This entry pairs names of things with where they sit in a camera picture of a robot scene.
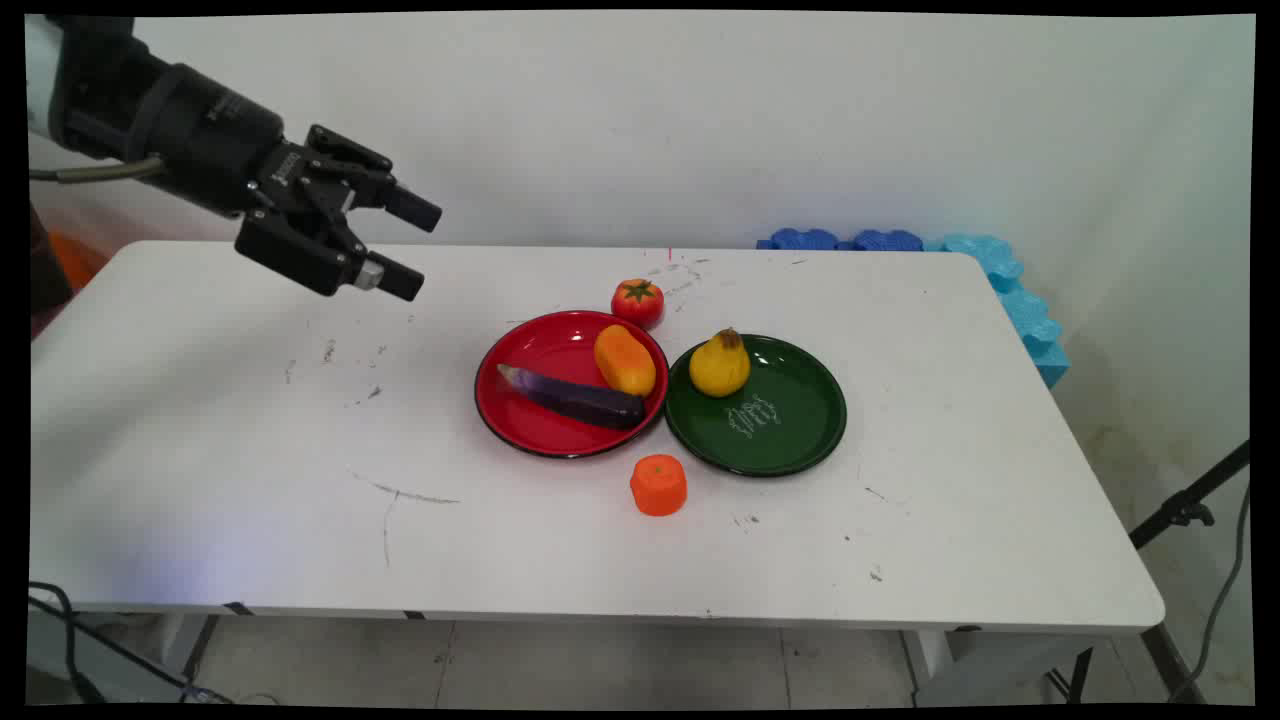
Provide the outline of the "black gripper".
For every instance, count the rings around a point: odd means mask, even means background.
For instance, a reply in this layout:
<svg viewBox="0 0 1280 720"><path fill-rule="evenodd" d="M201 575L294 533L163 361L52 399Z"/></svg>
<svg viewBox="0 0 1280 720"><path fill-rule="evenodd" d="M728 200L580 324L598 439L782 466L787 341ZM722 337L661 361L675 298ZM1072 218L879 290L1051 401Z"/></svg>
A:
<svg viewBox="0 0 1280 720"><path fill-rule="evenodd" d="M157 158L163 170L147 177L151 186L220 217L243 211L236 251L306 290L332 297L352 286L413 301L425 274L372 250L348 215L381 209L431 233L443 210L401 183L389 158L320 124L303 142L307 177L348 188L349 200L323 210L248 209L250 182L284 140L276 113L188 65L170 64L134 106L125 160Z"/></svg>

